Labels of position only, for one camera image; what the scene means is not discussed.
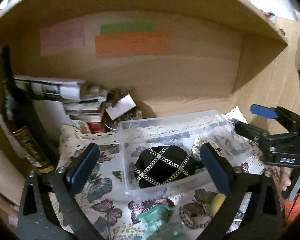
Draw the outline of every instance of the clear plastic container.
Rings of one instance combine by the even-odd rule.
[[[164,185],[140,188],[134,177],[134,164],[146,148],[177,145],[193,156],[194,141],[204,138],[217,145],[232,166],[240,166],[252,152],[245,138],[216,111],[209,110],[168,117],[123,121],[119,123],[122,180],[126,194],[135,200],[150,200],[177,195],[211,182],[205,168],[196,174]]]

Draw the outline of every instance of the orange shirt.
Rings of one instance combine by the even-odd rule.
[[[295,198],[292,201],[287,201],[284,199],[282,200],[284,207],[285,207],[284,208],[284,217],[285,218],[288,217],[294,201],[295,201]],[[299,213],[300,213],[300,195],[291,211],[291,214],[289,215],[288,219],[285,221],[283,228],[288,227],[295,220],[295,218],[298,216]]]

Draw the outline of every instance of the wooden shelf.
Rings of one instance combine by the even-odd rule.
[[[248,0],[14,0],[0,13],[0,36],[24,35],[66,19],[111,10],[199,17],[286,43],[282,33]]]

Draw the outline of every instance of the cable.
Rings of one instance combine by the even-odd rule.
[[[300,195],[300,191],[298,192],[298,194],[297,194],[297,196],[296,196],[296,198],[295,198],[295,200],[294,200],[294,202],[293,202],[293,204],[292,204],[292,207],[291,207],[291,209],[290,209],[290,211],[289,211],[289,214],[288,214],[287,218],[285,219],[285,222],[288,220],[288,218],[289,218],[289,216],[290,216],[290,214],[291,214],[291,211],[292,211],[292,209],[294,208],[294,205],[296,204],[296,201],[297,201],[299,195]]]

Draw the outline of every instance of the metal bolt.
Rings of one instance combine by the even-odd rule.
[[[33,170],[33,171],[31,171],[31,172],[29,173],[29,177],[32,178],[32,177],[34,177],[34,176],[35,176],[35,171]]]
[[[66,171],[66,168],[64,166],[61,166],[59,168],[57,168],[56,172],[61,174],[61,173],[64,173]]]
[[[272,175],[271,175],[271,172],[269,172],[269,171],[265,171],[264,172],[264,175],[266,175],[268,178],[270,178]]]
[[[234,167],[234,168],[233,168],[233,171],[234,171],[235,173],[238,173],[238,174],[244,173],[243,168],[241,168],[241,167],[239,167],[239,166]]]

